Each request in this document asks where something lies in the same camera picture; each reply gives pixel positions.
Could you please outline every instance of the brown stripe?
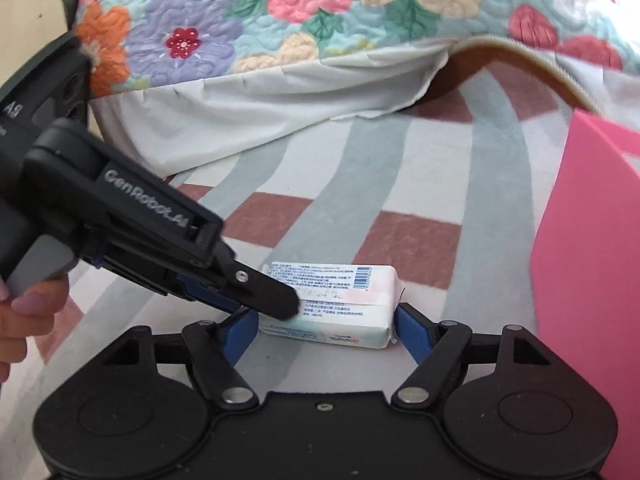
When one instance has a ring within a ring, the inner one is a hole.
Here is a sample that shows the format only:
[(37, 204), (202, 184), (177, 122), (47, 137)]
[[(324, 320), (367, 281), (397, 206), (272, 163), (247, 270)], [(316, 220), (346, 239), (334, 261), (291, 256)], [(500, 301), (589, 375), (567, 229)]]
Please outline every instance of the brown stripe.
[(196, 202), (212, 189), (213, 186), (201, 186), (200, 184), (180, 184), (180, 186), (178, 186), (178, 191), (181, 191)]
[(401, 280), (448, 289), (460, 231), (457, 224), (381, 211), (353, 263), (391, 265)]
[(264, 247), (275, 247), (311, 200), (253, 193), (226, 220), (223, 234)]
[(473, 117), (466, 107), (465, 99), (458, 90), (453, 90), (433, 101), (423, 97), (403, 111), (411, 115), (446, 121), (447, 123), (472, 123)]
[(539, 79), (504, 63), (491, 63), (487, 70), (500, 83), (519, 120), (558, 110), (551, 90)]
[(45, 364), (49, 362), (53, 353), (59, 348), (71, 331), (80, 323), (82, 310), (78, 308), (71, 297), (66, 300), (64, 308), (56, 314), (53, 330), (43, 336), (35, 337), (36, 346)]

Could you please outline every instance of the human hand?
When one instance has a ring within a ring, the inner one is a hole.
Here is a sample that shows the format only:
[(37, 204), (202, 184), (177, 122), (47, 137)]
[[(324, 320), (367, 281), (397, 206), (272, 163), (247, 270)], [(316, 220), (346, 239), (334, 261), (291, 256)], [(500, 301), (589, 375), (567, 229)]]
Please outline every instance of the human hand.
[(9, 378), (11, 364), (26, 357), (26, 338), (51, 332), (54, 314), (65, 306), (68, 295), (66, 276), (37, 283), (19, 298), (11, 298), (0, 280), (0, 383)]

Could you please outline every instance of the fingernail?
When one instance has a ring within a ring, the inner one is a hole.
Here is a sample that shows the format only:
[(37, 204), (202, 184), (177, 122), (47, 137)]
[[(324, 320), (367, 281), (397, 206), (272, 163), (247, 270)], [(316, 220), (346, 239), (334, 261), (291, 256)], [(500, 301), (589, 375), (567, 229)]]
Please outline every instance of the fingernail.
[(41, 314), (47, 308), (47, 298), (41, 294), (25, 294), (11, 302), (11, 308), (20, 314)]
[(9, 289), (6, 288), (4, 282), (0, 280), (0, 301), (8, 300), (10, 295)]

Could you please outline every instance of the barcode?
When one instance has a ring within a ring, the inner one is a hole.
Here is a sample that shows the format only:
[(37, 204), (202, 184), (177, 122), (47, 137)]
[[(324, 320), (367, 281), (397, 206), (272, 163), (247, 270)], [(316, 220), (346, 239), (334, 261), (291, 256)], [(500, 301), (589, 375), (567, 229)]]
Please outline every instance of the barcode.
[(353, 288), (369, 288), (370, 277), (371, 267), (358, 267), (356, 277), (353, 280)]

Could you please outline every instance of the wrapped soap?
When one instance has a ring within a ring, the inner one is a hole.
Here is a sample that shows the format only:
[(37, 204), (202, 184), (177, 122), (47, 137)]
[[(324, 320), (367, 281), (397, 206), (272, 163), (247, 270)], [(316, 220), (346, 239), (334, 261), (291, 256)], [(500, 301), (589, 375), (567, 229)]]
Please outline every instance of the wrapped soap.
[(263, 272), (296, 289), (300, 312), (286, 321), (260, 314), (262, 332), (363, 348), (394, 338), (402, 288), (393, 267), (274, 262)]

